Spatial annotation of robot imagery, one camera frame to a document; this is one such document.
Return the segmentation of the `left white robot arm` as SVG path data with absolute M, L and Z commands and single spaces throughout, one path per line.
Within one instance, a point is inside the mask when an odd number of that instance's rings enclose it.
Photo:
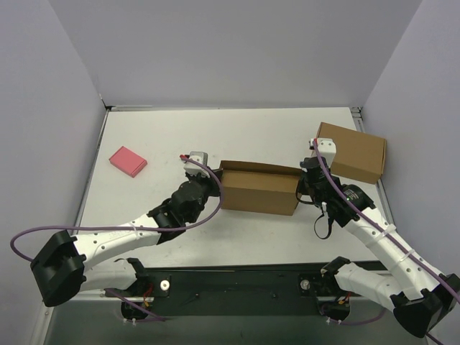
M 79 292 L 97 288 L 141 295 L 147 277 L 139 265 L 123 259 L 132 250 L 172 241 L 205 223 L 198 217 L 209 198 L 223 198 L 223 172 L 185 165 L 187 180 L 159 206 L 120 226 L 83 227 L 71 235 L 54 233 L 32 259 L 30 268 L 47 307 L 68 302 Z

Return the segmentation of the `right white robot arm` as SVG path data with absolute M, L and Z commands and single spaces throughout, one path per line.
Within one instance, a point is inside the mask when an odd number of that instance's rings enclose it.
M 322 268 L 340 290 L 365 297 L 392 312 L 410 334 L 423 338 L 459 303 L 459 277 L 446 275 L 425 261 L 396 231 L 358 186 L 341 184 L 329 173 L 324 158 L 300 162 L 297 192 L 355 236 L 388 271 L 368 271 L 337 257 Z

